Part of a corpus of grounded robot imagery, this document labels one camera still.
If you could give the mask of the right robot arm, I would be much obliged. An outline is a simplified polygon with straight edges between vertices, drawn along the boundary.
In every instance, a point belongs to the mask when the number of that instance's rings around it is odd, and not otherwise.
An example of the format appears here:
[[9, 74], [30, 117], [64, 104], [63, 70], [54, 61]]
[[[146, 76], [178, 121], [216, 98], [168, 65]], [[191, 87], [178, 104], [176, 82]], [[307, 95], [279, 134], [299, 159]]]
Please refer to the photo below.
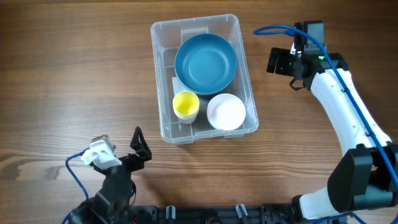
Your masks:
[[319, 50], [298, 57], [274, 47], [267, 71], [303, 81], [326, 111], [342, 151], [326, 187], [294, 197], [295, 220], [395, 207], [397, 187], [391, 175], [397, 174], [397, 145], [360, 99], [343, 57], [339, 53], [324, 57]]

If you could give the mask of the dark blue bowl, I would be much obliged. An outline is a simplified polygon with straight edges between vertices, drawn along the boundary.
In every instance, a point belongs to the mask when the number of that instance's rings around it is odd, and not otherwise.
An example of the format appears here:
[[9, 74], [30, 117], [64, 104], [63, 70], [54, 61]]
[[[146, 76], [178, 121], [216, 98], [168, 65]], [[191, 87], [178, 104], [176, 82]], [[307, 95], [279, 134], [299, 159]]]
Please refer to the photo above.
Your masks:
[[177, 50], [175, 74], [197, 95], [213, 95], [234, 79], [238, 60], [233, 46], [222, 36], [204, 33], [187, 39]]

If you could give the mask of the pink bowl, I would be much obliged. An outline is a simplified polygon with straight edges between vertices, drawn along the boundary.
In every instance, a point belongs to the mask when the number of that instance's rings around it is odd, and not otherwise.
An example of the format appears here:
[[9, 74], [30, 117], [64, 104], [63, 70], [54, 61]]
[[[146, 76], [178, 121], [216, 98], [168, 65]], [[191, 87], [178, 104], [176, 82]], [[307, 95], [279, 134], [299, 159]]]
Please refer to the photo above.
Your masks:
[[246, 107], [237, 96], [222, 93], [209, 101], [206, 116], [215, 129], [232, 131], [244, 123]]

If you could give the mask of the yellow cup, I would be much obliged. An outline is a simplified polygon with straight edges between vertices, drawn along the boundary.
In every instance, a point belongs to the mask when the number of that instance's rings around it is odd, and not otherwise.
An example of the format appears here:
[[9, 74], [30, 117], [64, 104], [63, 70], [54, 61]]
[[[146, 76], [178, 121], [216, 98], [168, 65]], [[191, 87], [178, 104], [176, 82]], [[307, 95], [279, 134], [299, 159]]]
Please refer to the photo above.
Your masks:
[[177, 114], [191, 116], [198, 112], [200, 100], [193, 92], [181, 91], [174, 96], [172, 106]]

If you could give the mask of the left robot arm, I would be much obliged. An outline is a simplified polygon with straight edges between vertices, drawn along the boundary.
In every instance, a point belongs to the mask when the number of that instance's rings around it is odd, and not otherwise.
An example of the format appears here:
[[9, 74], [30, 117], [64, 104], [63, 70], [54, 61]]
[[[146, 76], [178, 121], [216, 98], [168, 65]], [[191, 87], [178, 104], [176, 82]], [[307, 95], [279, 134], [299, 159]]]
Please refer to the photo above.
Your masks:
[[[88, 148], [68, 157], [65, 167], [71, 173], [85, 195], [85, 200], [68, 213], [62, 223], [137, 223], [130, 209], [130, 199], [136, 197], [136, 185], [131, 174], [144, 168], [144, 163], [152, 159], [152, 153], [144, 139], [140, 127], [136, 127], [130, 142], [133, 154], [117, 158], [116, 146], [108, 135], [92, 139]], [[80, 157], [88, 166], [103, 174], [105, 179], [101, 189], [93, 197], [71, 170], [69, 162]]]

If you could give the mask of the pink cup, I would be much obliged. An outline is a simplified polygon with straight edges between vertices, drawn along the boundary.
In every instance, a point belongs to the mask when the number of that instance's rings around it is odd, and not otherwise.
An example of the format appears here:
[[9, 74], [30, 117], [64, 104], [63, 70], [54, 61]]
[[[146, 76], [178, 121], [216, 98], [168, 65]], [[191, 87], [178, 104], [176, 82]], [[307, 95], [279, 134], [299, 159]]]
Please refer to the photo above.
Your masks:
[[192, 124], [194, 122], [194, 120], [196, 120], [196, 117], [192, 117], [192, 118], [180, 118], [178, 117], [178, 120], [183, 123], [183, 124]]

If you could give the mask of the cream cup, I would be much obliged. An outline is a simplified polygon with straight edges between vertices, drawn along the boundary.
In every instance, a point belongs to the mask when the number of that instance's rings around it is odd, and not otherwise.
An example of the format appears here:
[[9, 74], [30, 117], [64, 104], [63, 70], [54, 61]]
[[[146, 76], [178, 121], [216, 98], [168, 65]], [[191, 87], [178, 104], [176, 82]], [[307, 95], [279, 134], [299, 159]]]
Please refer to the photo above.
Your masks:
[[197, 114], [198, 114], [198, 111], [196, 111], [196, 112], [194, 112], [192, 114], [189, 114], [189, 115], [184, 115], [184, 114], [179, 113], [178, 111], [175, 111], [175, 115], [181, 121], [193, 122], [196, 119]]

